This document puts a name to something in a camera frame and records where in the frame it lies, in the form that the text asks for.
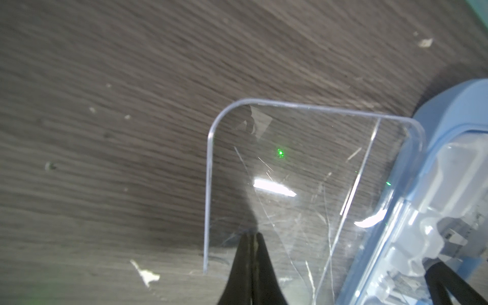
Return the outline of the blue transparent geometry set case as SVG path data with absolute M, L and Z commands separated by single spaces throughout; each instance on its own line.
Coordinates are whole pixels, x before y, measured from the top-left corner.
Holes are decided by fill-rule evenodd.
M 433 304 L 427 269 L 444 262 L 466 283 L 487 250 L 487 80 L 424 103 L 396 159 L 338 304 Z

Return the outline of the teal transparent ruler set case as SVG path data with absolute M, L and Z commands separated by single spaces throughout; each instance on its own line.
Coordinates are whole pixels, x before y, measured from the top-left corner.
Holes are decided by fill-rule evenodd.
M 466 0 L 484 25 L 488 22 L 488 0 Z

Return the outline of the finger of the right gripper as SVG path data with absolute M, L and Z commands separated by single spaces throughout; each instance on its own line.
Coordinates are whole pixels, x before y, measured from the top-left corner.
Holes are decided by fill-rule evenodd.
M 487 301 L 444 262 L 430 266 L 424 276 L 434 305 L 487 305 Z

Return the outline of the clear geometry case lid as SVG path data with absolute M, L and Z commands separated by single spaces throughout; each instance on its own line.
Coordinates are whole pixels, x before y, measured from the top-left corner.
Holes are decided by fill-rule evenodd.
M 226 288 L 265 245 L 289 304 L 362 304 L 424 151 L 411 119 L 243 99 L 207 140 L 203 272 Z

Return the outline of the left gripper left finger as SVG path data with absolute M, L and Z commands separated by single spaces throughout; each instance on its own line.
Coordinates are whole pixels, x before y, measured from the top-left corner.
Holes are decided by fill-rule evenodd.
M 248 305 L 252 303 L 252 235 L 240 238 L 227 284 L 218 305 Z

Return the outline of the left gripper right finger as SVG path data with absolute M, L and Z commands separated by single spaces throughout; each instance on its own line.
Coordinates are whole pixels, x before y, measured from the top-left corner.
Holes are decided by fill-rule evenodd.
M 287 305 L 280 289 L 268 249 L 261 233 L 254 235 L 252 259 L 252 303 Z

